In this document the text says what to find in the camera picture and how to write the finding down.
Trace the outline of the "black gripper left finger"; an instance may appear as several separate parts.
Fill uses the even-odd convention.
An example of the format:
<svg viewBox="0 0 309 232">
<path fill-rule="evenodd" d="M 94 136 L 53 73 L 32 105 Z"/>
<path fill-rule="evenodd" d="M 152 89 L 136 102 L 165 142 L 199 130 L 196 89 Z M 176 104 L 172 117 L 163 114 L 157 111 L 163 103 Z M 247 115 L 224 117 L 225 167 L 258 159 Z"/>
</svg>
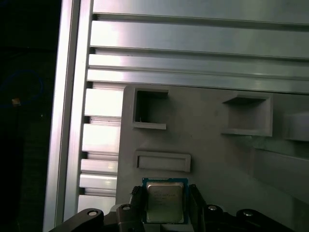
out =
<svg viewBox="0 0 309 232">
<path fill-rule="evenodd" d="M 82 210 L 62 224 L 51 229 L 53 232 L 143 232 L 142 215 L 147 200 L 146 190 L 135 186 L 129 203 L 121 204 L 107 215 L 96 208 Z"/>
</svg>

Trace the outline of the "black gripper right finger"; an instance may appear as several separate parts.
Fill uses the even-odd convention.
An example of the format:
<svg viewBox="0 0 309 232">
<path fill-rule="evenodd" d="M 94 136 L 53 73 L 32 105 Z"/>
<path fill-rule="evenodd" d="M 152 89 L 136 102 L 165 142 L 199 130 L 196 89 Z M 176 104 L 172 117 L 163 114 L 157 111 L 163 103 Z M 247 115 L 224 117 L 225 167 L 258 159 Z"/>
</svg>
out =
<svg viewBox="0 0 309 232">
<path fill-rule="evenodd" d="M 207 204 L 196 185 L 189 186 L 188 215 L 195 232 L 288 232 L 290 229 L 252 209 L 236 215 Z"/>
</svg>

